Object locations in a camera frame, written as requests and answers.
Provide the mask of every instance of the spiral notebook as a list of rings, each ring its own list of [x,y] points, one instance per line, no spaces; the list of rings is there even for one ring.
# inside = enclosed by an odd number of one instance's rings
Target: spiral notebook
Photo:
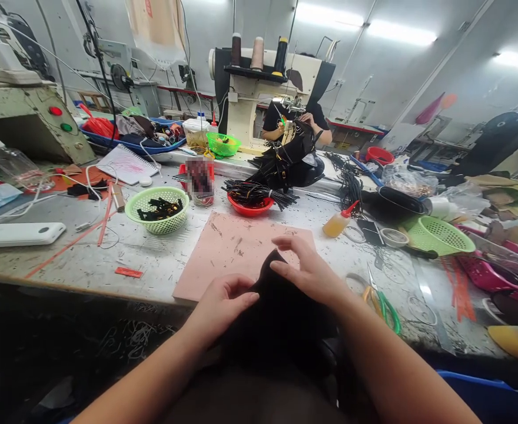
[[[139,183],[141,177],[151,177],[159,172],[155,165],[121,144],[98,162],[96,168],[131,186]]]

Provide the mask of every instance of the red table edge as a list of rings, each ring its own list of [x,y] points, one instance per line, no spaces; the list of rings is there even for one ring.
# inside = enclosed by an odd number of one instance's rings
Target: red table edge
[[[345,125],[345,124],[339,124],[337,122],[332,122],[330,120],[327,120],[328,123],[330,125],[335,125],[336,127],[341,127],[341,128],[348,128],[349,130],[357,130],[357,131],[362,131],[364,133],[369,133],[369,134],[377,134],[377,135],[384,135],[384,132],[382,131],[379,131],[379,130],[368,130],[366,128],[359,128],[359,127],[354,127],[353,125]]]

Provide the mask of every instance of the blue basket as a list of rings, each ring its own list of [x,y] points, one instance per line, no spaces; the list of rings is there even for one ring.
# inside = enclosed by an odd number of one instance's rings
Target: blue basket
[[[498,380],[438,370],[484,424],[518,423],[518,392]]]
[[[163,118],[150,118],[150,119],[151,119],[151,121],[155,121],[155,122],[158,122],[163,125],[171,125],[171,124],[181,125],[182,124],[182,121],[171,121],[171,120],[166,120]],[[88,131],[83,130],[82,125],[79,125],[78,128],[82,131],[82,133],[84,135],[86,135],[90,139],[90,141],[92,141],[94,144],[98,144],[99,146],[107,147],[110,144],[110,141],[112,141],[111,138],[103,137],[101,135],[94,134],[93,132],[88,132]],[[154,154],[159,154],[159,153],[164,153],[164,152],[168,152],[171,150],[175,150],[176,148],[181,147],[186,142],[187,142],[187,139],[186,139],[186,137],[184,137],[169,147],[146,147],[146,146],[144,146],[145,150],[147,150],[147,153],[145,153],[143,151],[143,149],[141,148],[141,146],[139,144],[125,143],[120,140],[114,140],[112,142],[112,147],[116,147],[118,144],[123,144],[131,151],[136,152],[138,155],[147,156],[147,154],[154,155]]]
[[[418,161],[420,166],[428,171],[443,172],[447,169],[448,165],[439,164],[435,162]]]

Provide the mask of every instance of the red plastic bowl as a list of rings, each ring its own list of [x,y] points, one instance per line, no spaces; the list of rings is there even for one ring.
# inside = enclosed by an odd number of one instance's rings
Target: red plastic bowl
[[[394,155],[391,152],[377,146],[369,147],[365,158],[367,159],[367,162],[374,160],[383,166],[394,162]]]
[[[235,211],[238,214],[246,216],[248,218],[253,218],[258,215],[261,215],[263,212],[265,212],[266,210],[268,210],[271,206],[273,206],[275,204],[275,201],[270,197],[266,197],[263,200],[266,203],[266,205],[263,207],[260,207],[260,208],[248,208],[248,207],[242,206],[239,203],[237,203],[235,200],[233,200],[229,194],[228,194],[228,200],[230,201],[231,205],[234,207]]]

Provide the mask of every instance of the metal ruler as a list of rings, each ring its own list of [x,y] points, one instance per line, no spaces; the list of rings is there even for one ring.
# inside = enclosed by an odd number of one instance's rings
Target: metal ruler
[[[432,310],[432,312],[436,314],[437,323],[435,327],[437,339],[440,342],[440,347],[446,352],[455,355],[455,349],[453,349],[451,339],[447,335],[446,328],[444,327],[440,317],[440,313],[437,310],[436,301],[434,300],[434,297],[431,295],[430,286],[423,277],[422,267],[420,266],[420,260],[418,258],[413,258],[412,265],[414,266],[414,273],[416,274],[416,279],[418,281],[418,285],[420,286],[420,292],[422,293],[422,297],[424,298],[424,301],[426,302],[426,305],[428,305],[430,310]]]

